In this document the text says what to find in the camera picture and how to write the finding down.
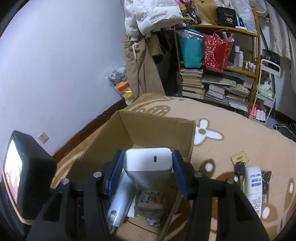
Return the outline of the khaki hanging coat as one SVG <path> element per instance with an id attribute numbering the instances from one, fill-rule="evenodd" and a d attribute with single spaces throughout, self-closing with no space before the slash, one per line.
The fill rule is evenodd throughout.
<path id="1" fill-rule="evenodd" d="M 145 38 L 131 41 L 128 36 L 125 36 L 122 43 L 127 81 L 133 96 L 138 98 L 146 93 L 165 95 L 159 72 Z"/>

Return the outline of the white wall socket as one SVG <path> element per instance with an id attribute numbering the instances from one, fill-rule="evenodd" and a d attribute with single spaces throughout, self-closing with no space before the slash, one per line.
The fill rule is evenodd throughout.
<path id="1" fill-rule="evenodd" d="M 44 144 L 49 140 L 49 137 L 45 132 L 42 132 L 39 136 L 38 139 Z"/>

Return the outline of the open cardboard box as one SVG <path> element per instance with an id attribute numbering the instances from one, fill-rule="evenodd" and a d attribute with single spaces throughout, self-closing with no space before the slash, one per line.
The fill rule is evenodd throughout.
<path id="1" fill-rule="evenodd" d="M 190 161 L 196 123 L 182 118 L 168 118 L 165 114 L 117 111 L 105 124 L 95 130 L 57 164 L 52 181 L 55 188 L 62 178 L 81 180 L 112 160 L 117 150 L 139 148 L 169 148 L 179 150 Z M 113 240 L 164 240 L 182 196 L 173 173 L 166 177 L 154 174 L 155 190 L 166 196 L 165 214 L 157 225 L 143 216 L 128 218 L 121 227 L 113 228 Z"/>

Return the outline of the red gift bag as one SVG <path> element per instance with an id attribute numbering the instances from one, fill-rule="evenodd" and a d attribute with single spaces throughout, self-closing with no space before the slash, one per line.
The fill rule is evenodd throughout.
<path id="1" fill-rule="evenodd" d="M 236 35 L 226 30 L 215 31 L 212 35 L 204 34 L 204 63 L 207 69 L 224 71 Z"/>

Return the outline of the light blue power bank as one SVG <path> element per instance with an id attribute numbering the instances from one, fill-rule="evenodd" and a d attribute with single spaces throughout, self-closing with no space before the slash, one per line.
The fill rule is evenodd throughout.
<path id="1" fill-rule="evenodd" d="M 121 172 L 117 190 L 112 198 L 106 219 L 109 225 L 120 227 L 130 209 L 137 190 L 125 170 Z"/>

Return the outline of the blonde wig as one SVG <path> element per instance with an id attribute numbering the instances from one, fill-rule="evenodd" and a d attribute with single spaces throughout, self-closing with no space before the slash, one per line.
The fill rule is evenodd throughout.
<path id="1" fill-rule="evenodd" d="M 192 5 L 202 23 L 218 25 L 217 4 L 213 0 L 194 0 Z"/>

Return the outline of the white utility cart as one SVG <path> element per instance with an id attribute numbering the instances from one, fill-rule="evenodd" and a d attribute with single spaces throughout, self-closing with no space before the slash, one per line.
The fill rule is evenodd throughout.
<path id="1" fill-rule="evenodd" d="M 249 117 L 266 124 L 271 111 L 275 108 L 276 88 L 280 79 L 281 68 L 278 64 L 267 59 L 261 59 L 259 67 L 259 79 Z"/>

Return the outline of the black car key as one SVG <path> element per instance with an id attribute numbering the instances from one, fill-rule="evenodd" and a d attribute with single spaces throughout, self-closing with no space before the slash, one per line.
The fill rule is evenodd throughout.
<path id="1" fill-rule="evenodd" d="M 242 192 L 245 192 L 245 185 L 244 185 L 244 176 L 245 176 L 245 163 L 244 162 L 237 162 L 234 165 L 234 172 L 239 179 L 239 186 Z"/>

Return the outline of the black box number 40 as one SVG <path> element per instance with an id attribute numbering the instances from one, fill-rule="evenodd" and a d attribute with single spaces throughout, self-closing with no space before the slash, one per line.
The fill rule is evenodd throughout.
<path id="1" fill-rule="evenodd" d="M 236 11 L 218 6 L 216 9 L 218 25 L 236 28 L 238 26 Z"/>

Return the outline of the beige patterned blanket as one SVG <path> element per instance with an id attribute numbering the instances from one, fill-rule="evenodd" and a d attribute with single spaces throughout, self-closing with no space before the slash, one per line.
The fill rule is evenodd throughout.
<path id="1" fill-rule="evenodd" d="M 145 94 L 124 110 L 195 121 L 189 162 L 210 178 L 234 178 L 230 158 L 242 151 L 248 166 L 272 171 L 261 221 L 271 240 L 295 240 L 294 141 L 242 115 L 187 98 Z"/>

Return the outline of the left book stack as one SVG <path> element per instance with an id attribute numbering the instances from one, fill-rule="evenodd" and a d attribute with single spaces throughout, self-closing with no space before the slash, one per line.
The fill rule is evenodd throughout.
<path id="1" fill-rule="evenodd" d="M 187 69 L 180 70 L 181 76 L 181 94 L 184 97 L 203 99 L 205 95 L 203 77 L 203 69 Z"/>

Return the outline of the black key bunch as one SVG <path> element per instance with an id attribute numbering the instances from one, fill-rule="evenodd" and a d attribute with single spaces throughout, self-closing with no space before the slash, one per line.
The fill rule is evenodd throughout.
<path id="1" fill-rule="evenodd" d="M 269 183 L 272 179 L 272 171 L 262 171 L 262 202 L 269 202 Z"/>

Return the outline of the cartoon sticker card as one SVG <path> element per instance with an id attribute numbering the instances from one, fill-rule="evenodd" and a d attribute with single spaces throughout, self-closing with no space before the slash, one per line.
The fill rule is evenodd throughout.
<path id="1" fill-rule="evenodd" d="M 160 227 L 167 210 L 167 196 L 155 190 L 138 192 L 133 210 L 135 217 L 144 217 L 148 226 Z"/>

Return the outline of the beige curtain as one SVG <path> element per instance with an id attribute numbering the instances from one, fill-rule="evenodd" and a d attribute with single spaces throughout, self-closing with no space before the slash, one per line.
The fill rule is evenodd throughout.
<path id="1" fill-rule="evenodd" d="M 271 51 L 279 54 L 281 57 L 291 59 L 290 38 L 286 23 L 267 1 L 266 8 L 270 21 L 270 47 Z"/>

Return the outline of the white power bank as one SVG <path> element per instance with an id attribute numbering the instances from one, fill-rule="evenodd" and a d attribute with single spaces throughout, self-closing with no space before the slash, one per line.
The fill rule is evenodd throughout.
<path id="1" fill-rule="evenodd" d="M 123 168 L 139 191 L 163 191 L 173 167 L 169 148 L 132 148 L 125 152 Z"/>

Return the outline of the black monitor device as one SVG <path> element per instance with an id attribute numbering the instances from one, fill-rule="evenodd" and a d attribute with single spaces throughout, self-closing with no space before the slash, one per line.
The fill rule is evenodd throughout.
<path id="1" fill-rule="evenodd" d="M 1 202 L 23 220 L 34 220 L 50 195 L 57 163 L 31 136 L 13 131 L 1 168 Z"/>

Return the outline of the teal bag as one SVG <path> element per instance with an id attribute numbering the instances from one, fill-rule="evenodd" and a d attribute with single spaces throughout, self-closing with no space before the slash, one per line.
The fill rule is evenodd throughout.
<path id="1" fill-rule="evenodd" d="M 204 61 L 204 36 L 194 29 L 176 30 L 178 34 L 184 66 L 199 68 Z"/>

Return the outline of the bag of plush toys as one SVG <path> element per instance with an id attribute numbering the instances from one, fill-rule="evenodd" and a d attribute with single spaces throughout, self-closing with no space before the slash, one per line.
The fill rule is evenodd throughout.
<path id="1" fill-rule="evenodd" d="M 113 85 L 115 90 L 124 98 L 125 103 L 130 105 L 134 101 L 134 96 L 127 80 L 126 62 L 120 66 L 113 66 L 104 77 Z"/>

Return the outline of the wooden bookshelf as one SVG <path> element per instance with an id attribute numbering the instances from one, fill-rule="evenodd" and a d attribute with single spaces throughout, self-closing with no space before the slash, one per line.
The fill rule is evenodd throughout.
<path id="1" fill-rule="evenodd" d="M 256 9 L 252 9 L 254 15 L 254 21 L 256 26 L 256 33 L 248 32 L 247 30 L 239 29 L 239 28 L 231 28 L 225 26 L 218 26 L 218 25 L 206 25 L 206 24 L 199 24 L 199 25 L 190 25 L 190 29 L 198 30 L 203 34 L 212 34 L 218 32 L 220 30 L 234 33 L 236 35 L 235 43 L 236 45 L 240 46 L 240 50 L 244 54 L 244 61 L 249 61 L 253 65 L 249 67 L 249 69 L 245 69 L 244 67 L 230 67 L 227 66 L 224 71 L 219 72 L 222 74 L 227 73 L 239 73 L 243 74 L 248 78 L 253 80 L 251 87 L 249 88 L 248 94 L 248 112 L 245 116 L 248 118 L 253 104 L 255 102 L 256 92 L 257 92 L 257 85 L 259 81 L 259 72 L 260 72 L 260 61 L 261 61 L 261 44 L 260 44 L 260 31 L 259 31 L 259 19 Z"/>

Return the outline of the white puffer jacket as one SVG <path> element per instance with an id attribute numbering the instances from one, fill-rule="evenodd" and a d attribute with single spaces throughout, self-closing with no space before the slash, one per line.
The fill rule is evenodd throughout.
<path id="1" fill-rule="evenodd" d="M 183 22 L 176 1 L 124 1 L 125 31 L 130 41 L 137 41 L 154 30 Z"/>

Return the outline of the right book pile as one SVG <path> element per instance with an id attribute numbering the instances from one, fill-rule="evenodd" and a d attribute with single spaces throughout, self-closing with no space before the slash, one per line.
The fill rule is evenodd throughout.
<path id="1" fill-rule="evenodd" d="M 224 104 L 245 113 L 248 111 L 250 91 L 242 84 L 232 79 L 208 74 L 201 78 L 201 82 L 206 85 L 205 100 Z"/>

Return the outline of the yellow card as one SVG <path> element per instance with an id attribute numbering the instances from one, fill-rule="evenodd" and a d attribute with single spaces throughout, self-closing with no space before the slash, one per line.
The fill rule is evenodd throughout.
<path id="1" fill-rule="evenodd" d="M 232 156 L 230 160 L 232 161 L 233 165 L 235 165 L 237 162 L 244 162 L 246 164 L 249 161 L 249 158 L 247 154 L 244 151 L 242 151 Z"/>

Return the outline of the white tube with text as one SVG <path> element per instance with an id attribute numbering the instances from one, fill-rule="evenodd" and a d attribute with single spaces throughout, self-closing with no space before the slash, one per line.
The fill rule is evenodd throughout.
<path id="1" fill-rule="evenodd" d="M 260 218 L 263 201 L 262 174 L 259 166 L 247 166 L 245 168 L 244 183 L 245 195 Z"/>

